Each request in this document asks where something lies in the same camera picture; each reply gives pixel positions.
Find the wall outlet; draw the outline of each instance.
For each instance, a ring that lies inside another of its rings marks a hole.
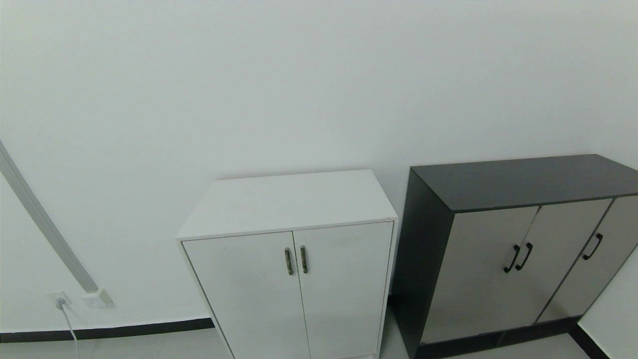
[[[66,294],[62,291],[47,291],[47,296],[49,300],[51,301],[51,303],[53,303],[53,305],[56,305],[56,299],[58,298],[64,299],[66,301],[65,304],[71,305],[71,301],[69,300],[69,297],[67,297]]]
[[[113,307],[113,301],[111,297],[108,296],[107,292],[104,288],[99,288],[95,293],[88,293],[82,296],[84,299],[84,303],[89,306],[89,308],[111,308]]]

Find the cabinet top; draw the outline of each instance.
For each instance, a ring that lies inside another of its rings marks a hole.
[[[397,219],[370,170],[215,181],[178,240]]]
[[[455,212],[638,194],[638,171],[599,155],[411,167]]]

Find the white cabinet top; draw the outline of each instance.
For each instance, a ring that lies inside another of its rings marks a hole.
[[[223,179],[206,191],[177,239],[396,219],[370,170]]]

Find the black cabinet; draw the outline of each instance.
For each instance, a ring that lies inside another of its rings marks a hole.
[[[410,357],[569,330],[638,243],[636,195],[598,155],[412,167],[392,291]]]

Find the cabinet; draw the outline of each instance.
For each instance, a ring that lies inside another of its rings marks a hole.
[[[217,181],[178,235],[235,359],[378,356],[396,214],[371,171]]]
[[[412,167],[392,293],[410,357],[569,331],[638,244],[637,194],[598,155]]]

